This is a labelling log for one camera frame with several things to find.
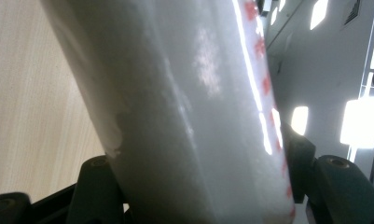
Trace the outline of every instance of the light wood surface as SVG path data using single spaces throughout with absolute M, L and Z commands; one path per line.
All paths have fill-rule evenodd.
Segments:
M 37 0 L 0 0 L 0 193 L 33 202 L 103 150 Z

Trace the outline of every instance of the wood grain surface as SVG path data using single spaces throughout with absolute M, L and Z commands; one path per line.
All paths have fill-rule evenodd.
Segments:
M 0 0 L 0 193 L 36 202 L 102 154 L 39 1 Z

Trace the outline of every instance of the ceiling vent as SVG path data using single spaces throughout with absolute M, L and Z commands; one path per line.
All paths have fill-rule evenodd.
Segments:
M 349 24 L 352 20 L 354 20 L 358 16 L 360 2 L 361 0 L 353 0 L 346 5 L 346 8 L 344 8 L 344 13 L 343 13 L 343 25 L 344 26 Z

